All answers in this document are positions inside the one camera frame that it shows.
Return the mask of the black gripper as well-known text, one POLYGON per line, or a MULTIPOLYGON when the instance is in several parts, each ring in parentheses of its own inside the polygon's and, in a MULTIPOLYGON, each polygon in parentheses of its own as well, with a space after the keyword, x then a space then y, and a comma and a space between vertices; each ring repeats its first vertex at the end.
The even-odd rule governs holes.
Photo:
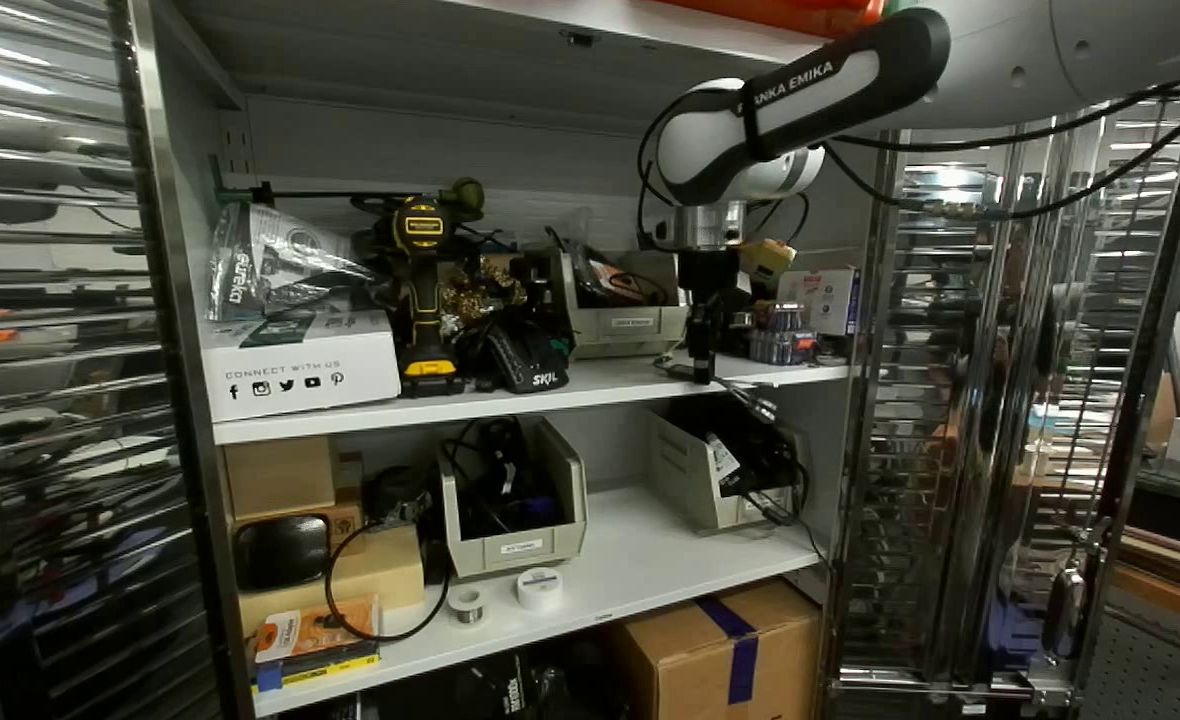
POLYGON ((682 349, 697 378, 714 372, 714 356, 748 351, 748 296, 735 290, 741 256, 735 254, 682 254, 680 283, 690 291, 682 322, 682 349))

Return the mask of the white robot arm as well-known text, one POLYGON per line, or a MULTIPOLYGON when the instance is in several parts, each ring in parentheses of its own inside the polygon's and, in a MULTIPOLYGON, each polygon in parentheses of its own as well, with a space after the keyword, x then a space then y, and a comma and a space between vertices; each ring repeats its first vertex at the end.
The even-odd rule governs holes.
POLYGON ((735 283, 742 231, 732 218, 748 199, 799 194, 820 173, 815 142, 916 103, 948 55, 948 21, 909 7, 772 73, 703 82, 655 117, 644 144, 655 148, 653 175, 674 206, 680 283, 690 291, 682 372, 697 384, 714 378, 721 302, 735 283))

